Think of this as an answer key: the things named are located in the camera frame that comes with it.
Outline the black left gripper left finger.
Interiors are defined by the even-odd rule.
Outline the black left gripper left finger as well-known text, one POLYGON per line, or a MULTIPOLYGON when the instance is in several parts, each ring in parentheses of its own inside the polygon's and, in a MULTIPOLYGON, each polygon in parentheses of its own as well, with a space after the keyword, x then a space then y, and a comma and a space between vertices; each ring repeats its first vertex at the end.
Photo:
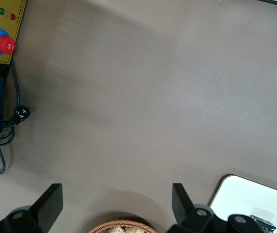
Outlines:
POLYGON ((63 188, 53 183, 29 208, 31 216, 43 233, 48 233, 63 209, 63 188))

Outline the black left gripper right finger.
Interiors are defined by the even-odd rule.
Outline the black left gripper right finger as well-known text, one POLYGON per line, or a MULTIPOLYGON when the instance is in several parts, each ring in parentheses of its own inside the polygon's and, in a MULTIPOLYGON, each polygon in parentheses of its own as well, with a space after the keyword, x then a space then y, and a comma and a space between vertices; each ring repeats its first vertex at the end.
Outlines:
POLYGON ((172 210, 176 224, 172 227, 175 233, 208 233, 212 222, 209 207, 193 204, 180 183, 172 186, 172 210))

